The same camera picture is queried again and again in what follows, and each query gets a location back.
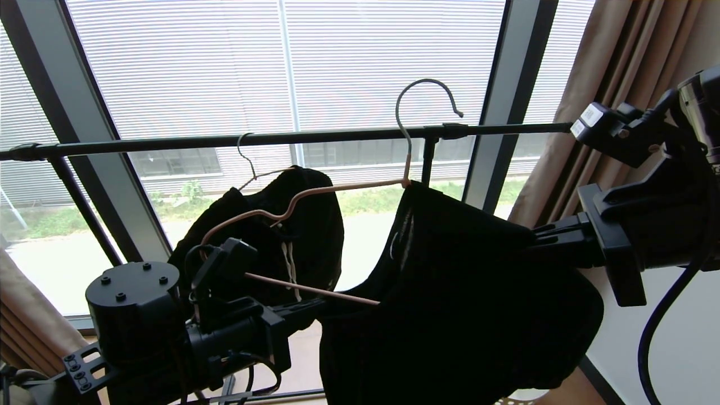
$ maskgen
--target robotic arm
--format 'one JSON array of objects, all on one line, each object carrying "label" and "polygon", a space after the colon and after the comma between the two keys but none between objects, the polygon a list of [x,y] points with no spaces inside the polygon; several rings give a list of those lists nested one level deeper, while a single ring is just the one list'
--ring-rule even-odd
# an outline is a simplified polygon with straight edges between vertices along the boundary
[{"label": "robotic arm", "polygon": [[[665,122],[668,111],[677,126]],[[647,367],[652,335],[698,271],[720,269],[720,66],[697,73],[644,112],[629,104],[611,110],[592,103],[571,131],[579,142],[632,167],[656,152],[662,158],[640,182],[605,191],[596,184],[580,187],[583,211],[537,228],[536,243],[522,254],[565,266],[604,266],[620,306],[646,305],[640,276],[645,269],[685,267],[639,345],[643,388],[658,405]],[[228,268],[228,258],[237,263],[240,257],[249,267],[256,251],[228,239],[206,253],[189,302],[177,293],[179,271],[169,264],[129,263],[107,270],[86,291],[98,342],[65,357],[64,373],[24,387],[42,396],[37,402],[43,405],[54,404],[53,398],[97,404],[96,392],[105,387],[113,405],[167,404],[193,391],[219,388],[224,376],[263,363],[278,382],[254,394],[272,392],[291,365],[287,338],[312,322],[325,301],[268,307],[249,297],[211,294],[240,282],[245,269]],[[182,315],[183,305],[193,308],[190,320]],[[99,357],[84,360],[94,352]],[[95,378],[100,369],[104,376]]]}]

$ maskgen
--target white wall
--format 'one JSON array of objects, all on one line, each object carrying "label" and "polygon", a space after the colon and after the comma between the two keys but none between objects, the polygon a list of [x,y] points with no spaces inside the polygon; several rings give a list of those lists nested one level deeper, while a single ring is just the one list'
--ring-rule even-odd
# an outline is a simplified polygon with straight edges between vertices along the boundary
[{"label": "white wall", "polygon": [[[720,1],[702,6],[673,85],[720,64]],[[627,405],[647,405],[637,372],[637,345],[649,315],[681,269],[647,270],[648,305],[619,308],[602,270],[588,277],[605,300],[603,325],[588,357]],[[650,350],[650,375],[664,405],[720,404],[720,272],[701,273],[670,308]]]}]

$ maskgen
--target grass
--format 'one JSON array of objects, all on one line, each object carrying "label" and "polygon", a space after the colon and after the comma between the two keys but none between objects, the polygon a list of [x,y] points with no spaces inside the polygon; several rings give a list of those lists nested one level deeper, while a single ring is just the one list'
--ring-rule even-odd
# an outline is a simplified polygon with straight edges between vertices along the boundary
[{"label": "grass", "polygon": [[[503,186],[498,204],[513,204],[525,184],[524,180],[509,179]],[[456,182],[439,182],[432,188],[450,197],[462,198],[463,184]],[[395,212],[402,196],[401,187],[379,187],[365,190],[350,190],[338,193],[338,201],[343,216],[364,213]],[[163,200],[151,196],[153,207],[162,223],[177,221],[193,221],[212,203],[214,198],[193,197],[183,203]],[[67,236],[72,233],[87,231],[85,220],[76,207],[62,208],[24,208],[19,210],[27,223],[23,229],[14,214],[7,209],[0,210],[0,231],[5,239],[18,241],[22,239],[40,239],[51,236]]]}]

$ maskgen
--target clothing rack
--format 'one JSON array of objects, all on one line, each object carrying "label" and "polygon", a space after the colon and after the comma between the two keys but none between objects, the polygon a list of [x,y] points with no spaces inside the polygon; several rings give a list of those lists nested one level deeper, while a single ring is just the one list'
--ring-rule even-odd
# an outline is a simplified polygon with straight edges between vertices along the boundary
[{"label": "clothing rack", "polygon": [[[425,140],[425,145],[423,147],[421,182],[425,185],[429,185],[433,157],[435,156],[435,145],[441,139],[454,140],[470,135],[483,136],[516,135],[522,133],[569,133],[571,126],[572,123],[527,125],[464,125],[449,123],[413,127],[407,128],[407,130],[411,138],[422,138]],[[112,247],[108,235],[105,234],[89,202],[83,196],[65,157],[93,155],[99,153],[129,153],[171,149],[231,147],[237,145],[238,136],[239,135],[192,136],[182,138],[148,138],[137,140],[119,139],[117,141],[96,143],[27,143],[11,148],[8,151],[0,151],[0,161],[49,161],[53,166],[55,173],[58,175],[58,178],[63,182],[65,188],[68,190],[69,195],[75,202],[84,220],[87,222],[88,227],[100,244],[103,252],[110,260],[110,263],[112,263],[113,266],[119,266],[122,264],[120,256]],[[403,135],[398,128],[271,134],[250,133],[243,138],[242,146],[342,141],[375,141],[402,138]],[[323,389],[296,391],[251,398],[249,401],[312,396],[322,394],[323,392]]]}]

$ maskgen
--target clothes hanger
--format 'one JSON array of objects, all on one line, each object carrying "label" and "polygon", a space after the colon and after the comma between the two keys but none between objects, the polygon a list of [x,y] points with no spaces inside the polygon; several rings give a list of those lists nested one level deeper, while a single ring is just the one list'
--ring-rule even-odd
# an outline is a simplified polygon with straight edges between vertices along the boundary
[{"label": "clothes hanger", "polygon": [[[230,225],[231,223],[235,223],[235,222],[241,221],[246,218],[250,218],[255,215],[261,215],[261,216],[272,219],[274,221],[273,226],[275,226],[278,223],[280,223],[281,221],[285,221],[286,219],[288,219],[292,215],[292,212],[295,209],[295,205],[297,204],[297,201],[300,200],[301,198],[307,197],[308,195],[316,195],[316,194],[322,194],[322,193],[326,193],[326,192],[337,192],[337,191],[346,191],[346,190],[360,190],[360,189],[364,189],[364,188],[383,187],[383,186],[389,186],[389,185],[394,185],[394,184],[401,184],[402,188],[407,188],[410,185],[410,163],[411,163],[411,159],[413,157],[413,154],[412,154],[413,140],[410,138],[410,134],[408,133],[408,130],[405,129],[405,126],[402,124],[402,121],[400,120],[400,101],[402,101],[402,96],[404,96],[405,93],[408,92],[408,90],[410,90],[411,88],[413,88],[414,86],[416,86],[420,83],[435,83],[435,84],[439,85],[440,87],[442,87],[445,90],[445,92],[448,94],[448,97],[450,98],[450,103],[452,105],[453,112],[455,114],[457,114],[458,116],[460,116],[460,118],[462,118],[464,116],[463,112],[461,112],[457,109],[457,106],[455,105],[455,98],[453,97],[452,92],[450,91],[450,88],[448,88],[445,85],[445,83],[443,83],[442,81],[435,80],[435,79],[416,80],[413,83],[408,84],[400,92],[400,95],[397,96],[397,101],[395,102],[395,120],[397,121],[397,126],[400,128],[400,132],[405,137],[405,140],[407,140],[407,142],[408,142],[408,155],[405,158],[405,169],[402,174],[402,179],[387,180],[387,181],[383,181],[383,182],[346,184],[343,186],[317,187],[317,188],[313,188],[313,189],[304,190],[304,191],[297,193],[290,200],[290,203],[287,206],[287,210],[285,210],[285,213],[283,213],[282,215],[275,215],[275,214],[269,213],[265,210],[248,211],[247,213],[243,213],[243,214],[237,215],[233,218],[230,218],[230,219],[218,224],[217,226],[213,227],[212,229],[210,229],[205,234],[205,236],[203,237],[202,242],[200,244],[201,245],[207,244],[208,241],[210,240],[210,237],[212,237],[213,234],[215,234],[220,229]],[[238,139],[238,152],[240,152],[240,146],[239,146],[240,140],[245,135],[247,135],[247,134],[243,134]],[[250,159],[245,157],[243,154],[240,154],[240,155],[243,158],[250,161]],[[254,178],[256,178],[256,175],[255,175],[255,170],[253,168],[253,179]],[[355,296],[347,295],[347,294],[343,294],[343,293],[335,293],[333,291],[321,290],[320,288],[308,287],[305,285],[297,284],[295,282],[276,280],[274,278],[255,275],[252,273],[245,273],[245,277],[251,278],[254,280],[263,281],[263,282],[268,282],[271,284],[282,285],[282,286],[288,287],[288,288],[294,288],[296,290],[308,291],[311,293],[326,295],[326,296],[330,296],[330,297],[334,297],[334,298],[342,298],[342,299],[345,299],[348,301],[355,301],[355,302],[365,303],[365,304],[370,304],[370,305],[379,304],[379,301],[373,301],[373,300],[369,300],[367,298],[360,298],[360,297],[355,297]]]},{"label": "clothes hanger", "polygon": [[292,169],[292,167],[286,167],[285,169],[277,169],[277,170],[273,170],[273,171],[267,172],[267,173],[256,174],[256,173],[255,173],[255,165],[253,165],[253,161],[251,161],[250,158],[248,158],[247,156],[243,155],[243,152],[240,150],[240,142],[242,142],[243,138],[245,138],[247,135],[250,135],[250,134],[252,134],[252,132],[246,132],[246,133],[244,133],[243,135],[240,135],[240,136],[238,137],[238,143],[236,144],[236,146],[238,147],[238,153],[239,153],[240,156],[242,156],[246,161],[248,161],[248,163],[250,164],[250,170],[253,172],[253,176],[252,176],[245,184],[243,184],[242,186],[240,186],[240,187],[238,188],[238,191],[243,191],[243,188],[245,188],[248,184],[254,182],[255,180],[257,180],[257,179],[260,178],[260,177],[269,176],[270,174],[275,174],[275,173],[282,173],[282,172],[286,172],[286,171]]}]

